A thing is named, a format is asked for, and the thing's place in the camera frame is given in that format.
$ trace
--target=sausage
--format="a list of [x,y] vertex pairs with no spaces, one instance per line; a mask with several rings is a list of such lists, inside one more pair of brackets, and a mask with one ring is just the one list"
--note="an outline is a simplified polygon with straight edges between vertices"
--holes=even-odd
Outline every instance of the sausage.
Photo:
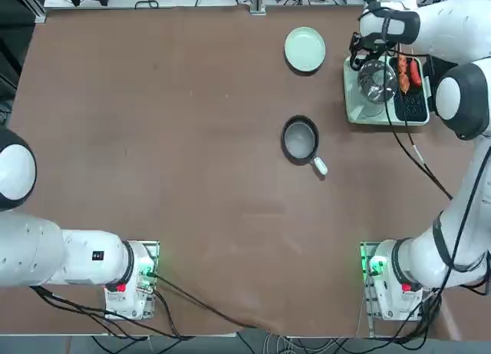
[[418,71],[417,67],[417,62],[413,58],[409,65],[410,73],[411,73],[411,80],[413,81],[413,84],[416,85],[418,88],[421,88],[421,77],[420,77],[420,72]]
[[407,71],[407,59],[403,55],[397,57],[397,66],[399,68],[399,74],[406,74]]
[[406,74],[399,74],[399,88],[402,90],[404,94],[409,91],[409,78]]

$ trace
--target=tabletop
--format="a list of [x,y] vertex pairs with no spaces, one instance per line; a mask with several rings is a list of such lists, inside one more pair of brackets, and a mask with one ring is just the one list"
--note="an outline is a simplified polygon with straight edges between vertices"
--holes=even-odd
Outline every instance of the tabletop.
[[[243,322],[285,335],[353,336],[360,242],[417,236],[447,205],[390,131],[348,123],[342,62],[360,12],[52,12],[35,28],[12,116],[11,129],[38,161],[21,210],[63,228],[159,240],[162,275]],[[299,26],[315,28],[326,44],[325,62],[308,77],[283,55]],[[325,180],[283,156],[280,133],[295,114],[318,126]],[[413,134],[455,192],[472,144],[435,117]],[[53,290],[103,305],[100,287]],[[181,333],[237,330],[164,293]],[[471,295],[444,294],[432,336],[488,339],[479,320],[491,302]],[[1,333],[101,332],[28,288],[1,289],[0,297]],[[160,309],[150,324],[169,329]]]

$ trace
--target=light green plate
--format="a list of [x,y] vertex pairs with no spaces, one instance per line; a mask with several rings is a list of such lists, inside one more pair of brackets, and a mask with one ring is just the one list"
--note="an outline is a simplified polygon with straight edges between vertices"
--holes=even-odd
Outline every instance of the light green plate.
[[324,39],[312,28],[293,29],[285,41],[286,59],[299,71],[314,71],[325,57]]

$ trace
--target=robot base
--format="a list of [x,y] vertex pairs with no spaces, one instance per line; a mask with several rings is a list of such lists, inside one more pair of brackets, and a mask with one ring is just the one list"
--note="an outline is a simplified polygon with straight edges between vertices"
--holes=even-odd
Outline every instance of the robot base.
[[[397,281],[390,259],[394,244],[394,240],[385,240],[382,243],[363,242],[360,245],[364,300],[371,337],[375,337],[373,318],[404,321],[423,299],[422,289],[404,292]],[[408,320],[420,320],[420,310]]]
[[[157,282],[146,273],[157,273],[160,243],[134,240],[128,240],[128,243],[135,257],[133,273],[126,286],[118,287],[118,291],[111,292],[104,287],[106,310],[129,319],[149,319],[153,317],[155,310],[153,289]],[[106,318],[120,319],[110,314]]]

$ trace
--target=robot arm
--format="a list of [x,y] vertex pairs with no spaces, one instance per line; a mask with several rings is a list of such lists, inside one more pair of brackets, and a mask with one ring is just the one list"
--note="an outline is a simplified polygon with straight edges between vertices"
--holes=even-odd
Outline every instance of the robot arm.
[[[457,137],[474,140],[476,146],[458,193],[433,225],[417,238],[385,240],[375,252],[372,272],[382,316],[405,319],[421,299],[422,287],[442,286],[471,190],[491,147],[491,13],[487,12],[491,0],[449,0],[422,8],[415,7],[415,0],[386,1],[372,2],[364,10],[358,46],[380,54],[387,45],[400,43],[456,63],[437,87],[436,109]],[[486,274],[491,249],[490,168],[486,163],[446,287]]]
[[36,170],[31,148],[0,129],[0,286],[103,285],[106,310],[131,319],[151,317],[153,290],[146,272],[155,272],[149,250],[158,253],[158,247],[99,230],[62,230],[12,211],[33,191]]

